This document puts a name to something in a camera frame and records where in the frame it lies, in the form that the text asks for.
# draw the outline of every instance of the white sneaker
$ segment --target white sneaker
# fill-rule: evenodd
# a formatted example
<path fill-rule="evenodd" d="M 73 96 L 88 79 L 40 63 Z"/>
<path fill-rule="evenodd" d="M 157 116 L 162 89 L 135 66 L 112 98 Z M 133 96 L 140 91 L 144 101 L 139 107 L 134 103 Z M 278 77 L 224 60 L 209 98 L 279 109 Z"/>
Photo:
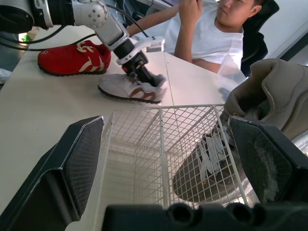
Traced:
<path fill-rule="evenodd" d="M 104 75 L 98 89 L 105 95 L 121 100 L 132 100 L 144 103 L 161 103 L 167 91 L 167 80 L 154 76 L 157 87 L 142 83 L 125 74 Z"/>

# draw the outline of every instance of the wire basket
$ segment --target wire basket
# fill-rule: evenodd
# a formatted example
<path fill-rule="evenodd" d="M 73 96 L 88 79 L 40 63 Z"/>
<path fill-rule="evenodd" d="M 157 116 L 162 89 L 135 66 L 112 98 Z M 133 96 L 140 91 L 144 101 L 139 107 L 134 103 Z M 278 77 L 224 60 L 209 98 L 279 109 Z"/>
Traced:
<path fill-rule="evenodd" d="M 109 204 L 186 203 L 196 208 L 200 203 L 257 202 L 249 183 L 242 186 L 222 132 L 222 111 L 222 105 L 115 111 L 103 131 L 101 212 Z M 207 161 L 200 158 L 202 139 L 204 151 L 212 151 Z M 208 170 L 200 174 L 205 162 Z"/>

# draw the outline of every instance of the table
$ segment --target table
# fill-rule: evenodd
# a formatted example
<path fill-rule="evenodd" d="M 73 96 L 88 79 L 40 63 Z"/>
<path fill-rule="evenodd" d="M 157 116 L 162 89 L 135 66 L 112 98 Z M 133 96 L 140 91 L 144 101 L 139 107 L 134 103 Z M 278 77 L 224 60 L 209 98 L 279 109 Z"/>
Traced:
<path fill-rule="evenodd" d="M 41 31 L 37 39 L 57 28 Z M 52 39 L 31 48 L 66 45 L 92 33 L 85 26 L 68 26 Z M 97 37 L 91 40 L 99 44 Z M 57 143 L 70 124 L 98 115 L 108 120 L 116 109 L 153 106 L 102 96 L 97 90 L 100 78 L 97 75 L 49 76 L 38 68 L 37 55 L 38 52 L 26 52 L 0 91 L 0 214 L 37 161 Z M 163 106 L 223 102 L 216 74 L 164 52 L 148 53 L 147 57 L 147 68 L 163 74 L 169 81 Z M 122 72 L 113 55 L 107 73 Z M 66 230 L 91 230 L 88 225 L 82 219 Z"/>

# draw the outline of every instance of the shoe sole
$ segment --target shoe sole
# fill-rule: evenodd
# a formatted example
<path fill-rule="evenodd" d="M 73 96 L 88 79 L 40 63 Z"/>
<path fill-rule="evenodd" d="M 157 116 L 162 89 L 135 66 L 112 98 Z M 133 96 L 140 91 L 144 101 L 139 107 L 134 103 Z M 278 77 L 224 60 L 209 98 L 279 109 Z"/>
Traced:
<path fill-rule="evenodd" d="M 75 73 L 75 74 L 57 74 L 57 73 L 47 71 L 39 63 L 38 63 L 38 66 L 43 72 L 45 72 L 46 74 L 51 75 L 51 76 L 102 75 L 102 74 L 105 74 L 107 72 L 107 70 L 104 70 L 104 71 L 95 71 L 95 72 L 78 72 L 78 73 Z"/>
<path fill-rule="evenodd" d="M 115 96 L 115 95 L 111 95 L 108 92 L 104 91 L 103 89 L 100 88 L 100 86 L 97 86 L 98 89 L 100 90 L 100 92 L 108 97 L 114 98 L 114 99 L 118 99 L 118 100 L 129 100 L 129 101 L 138 101 L 138 102 L 142 102 L 142 103 L 151 103 L 151 104 L 159 104 L 161 103 L 161 101 L 151 101 L 151 100 L 144 100 L 144 99 L 139 99 L 139 98 L 124 98 L 124 97 L 119 97 L 119 96 Z"/>

